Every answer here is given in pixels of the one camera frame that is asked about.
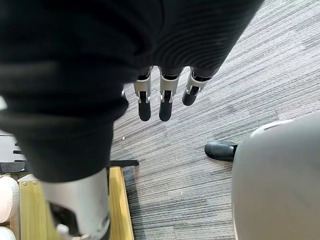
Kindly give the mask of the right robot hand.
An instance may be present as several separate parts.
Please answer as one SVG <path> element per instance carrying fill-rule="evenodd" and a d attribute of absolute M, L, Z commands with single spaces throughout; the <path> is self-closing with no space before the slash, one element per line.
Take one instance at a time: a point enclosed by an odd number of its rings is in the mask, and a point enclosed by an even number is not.
<path fill-rule="evenodd" d="M 110 236 L 114 122 L 133 83 L 150 118 L 160 70 L 159 118 L 168 121 L 179 76 L 192 105 L 218 72 L 260 0 L 3 0 L 0 128 L 14 135 L 66 240 Z"/>

